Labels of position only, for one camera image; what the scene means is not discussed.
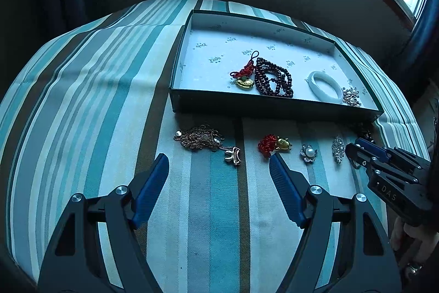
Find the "person's right hand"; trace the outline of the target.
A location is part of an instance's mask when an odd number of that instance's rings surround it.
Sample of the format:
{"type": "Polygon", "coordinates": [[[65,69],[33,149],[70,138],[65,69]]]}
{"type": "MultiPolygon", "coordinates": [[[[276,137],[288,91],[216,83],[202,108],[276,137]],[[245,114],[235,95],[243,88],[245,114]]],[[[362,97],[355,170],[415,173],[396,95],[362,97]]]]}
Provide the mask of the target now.
{"type": "Polygon", "coordinates": [[[424,225],[410,226],[396,217],[390,238],[402,278],[410,281],[433,254],[438,244],[438,232],[424,225]]]}

